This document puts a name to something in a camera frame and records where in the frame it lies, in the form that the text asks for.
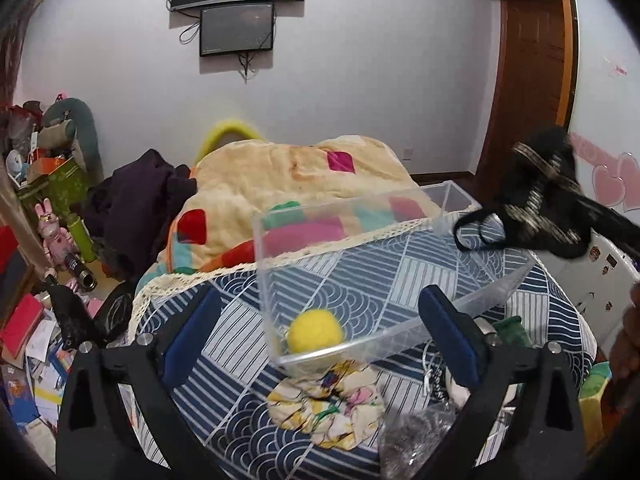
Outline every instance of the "clear plastic box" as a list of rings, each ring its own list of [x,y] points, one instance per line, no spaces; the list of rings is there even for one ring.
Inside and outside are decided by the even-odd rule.
[[[260,302],[271,361],[290,376],[336,362],[370,363],[430,339],[417,295],[436,283],[460,312],[476,317],[504,304],[534,265],[526,251],[465,251],[451,227],[478,204],[453,182],[272,210],[254,218]],[[500,237],[497,218],[484,238]],[[460,231],[480,245],[478,226]],[[289,354],[287,331],[309,308],[326,308],[344,342]]]

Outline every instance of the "metal bolt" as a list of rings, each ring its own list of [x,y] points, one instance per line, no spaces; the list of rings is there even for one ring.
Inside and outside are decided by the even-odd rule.
[[[149,332],[145,332],[143,334],[140,334],[136,338],[136,343],[138,343],[140,346],[149,346],[153,340],[154,335]]]
[[[562,347],[560,346],[560,343],[556,341],[550,342],[546,347],[549,348],[549,351],[552,354],[559,354],[560,352],[562,352]]]
[[[94,344],[91,341],[83,341],[80,343],[78,350],[81,354],[88,354],[91,349],[94,347]]]
[[[502,339],[500,339],[500,336],[495,332],[491,332],[484,336],[484,341],[489,346],[500,346],[502,344]]]

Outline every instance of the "black cylinder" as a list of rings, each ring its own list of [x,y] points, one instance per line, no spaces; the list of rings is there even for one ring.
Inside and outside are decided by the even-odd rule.
[[[87,266],[80,261],[78,256],[69,253],[65,257],[65,265],[69,269],[71,275],[78,280],[80,288],[83,288],[84,290],[94,290],[97,285],[95,276]]]

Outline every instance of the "hand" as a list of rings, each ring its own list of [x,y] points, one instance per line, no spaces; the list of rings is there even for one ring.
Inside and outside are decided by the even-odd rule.
[[[631,289],[634,302],[622,317],[622,330],[609,354],[613,380],[625,379],[640,370],[640,283]]]

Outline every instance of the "blanket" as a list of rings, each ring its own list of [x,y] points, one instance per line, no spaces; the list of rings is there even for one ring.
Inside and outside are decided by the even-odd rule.
[[[166,249],[138,290],[162,274],[206,268],[220,254],[251,240],[255,214],[417,187],[386,144],[361,136],[315,146],[241,140],[207,155],[191,176],[198,191],[184,203]],[[420,208],[425,216],[440,211],[426,195]]]

